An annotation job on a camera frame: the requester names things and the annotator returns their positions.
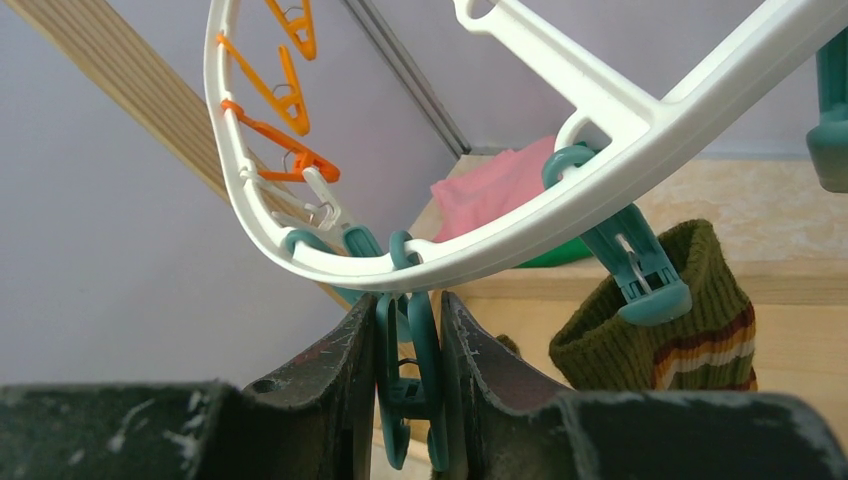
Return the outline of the teal clothes clip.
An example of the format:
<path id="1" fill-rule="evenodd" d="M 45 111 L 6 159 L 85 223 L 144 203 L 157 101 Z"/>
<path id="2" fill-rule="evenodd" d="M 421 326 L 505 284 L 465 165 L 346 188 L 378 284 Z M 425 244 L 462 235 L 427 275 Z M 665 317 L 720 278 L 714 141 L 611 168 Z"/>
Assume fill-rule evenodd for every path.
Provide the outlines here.
<path id="1" fill-rule="evenodd" d="M 407 422 L 425 420 L 431 467 L 444 472 L 450 463 L 444 365 L 429 295 L 384 293 L 375 319 L 375 379 L 388 462 L 403 467 L 411 440 Z"/>

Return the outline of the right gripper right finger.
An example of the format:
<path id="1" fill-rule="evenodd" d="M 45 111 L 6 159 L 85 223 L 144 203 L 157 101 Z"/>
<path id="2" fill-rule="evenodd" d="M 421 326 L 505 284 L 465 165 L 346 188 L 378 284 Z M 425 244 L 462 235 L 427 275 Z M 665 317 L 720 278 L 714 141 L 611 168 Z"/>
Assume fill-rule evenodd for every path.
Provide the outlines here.
<path id="1" fill-rule="evenodd" d="M 798 398 L 578 392 L 441 296 L 449 479 L 843 479 L 847 458 Z"/>

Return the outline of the olive striped sock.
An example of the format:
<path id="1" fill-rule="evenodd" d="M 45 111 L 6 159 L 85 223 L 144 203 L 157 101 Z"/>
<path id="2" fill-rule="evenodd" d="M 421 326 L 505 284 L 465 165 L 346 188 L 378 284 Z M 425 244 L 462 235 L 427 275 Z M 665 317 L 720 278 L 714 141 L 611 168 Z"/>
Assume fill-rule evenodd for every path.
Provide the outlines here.
<path id="1" fill-rule="evenodd" d="M 659 242 L 690 288 L 691 311 L 657 326 L 629 324 L 607 278 L 553 336 L 552 363 L 577 390 L 757 390 L 755 310 L 713 225 L 687 220 Z"/>

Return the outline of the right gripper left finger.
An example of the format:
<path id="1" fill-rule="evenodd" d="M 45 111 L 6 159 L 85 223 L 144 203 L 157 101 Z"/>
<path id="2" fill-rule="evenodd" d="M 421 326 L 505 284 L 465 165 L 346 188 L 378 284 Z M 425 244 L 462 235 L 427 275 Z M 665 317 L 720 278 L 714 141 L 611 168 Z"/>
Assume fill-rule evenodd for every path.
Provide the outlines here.
<path id="1" fill-rule="evenodd" d="M 188 383 L 5 385 L 5 479 L 366 479 L 375 305 L 237 388 Z"/>

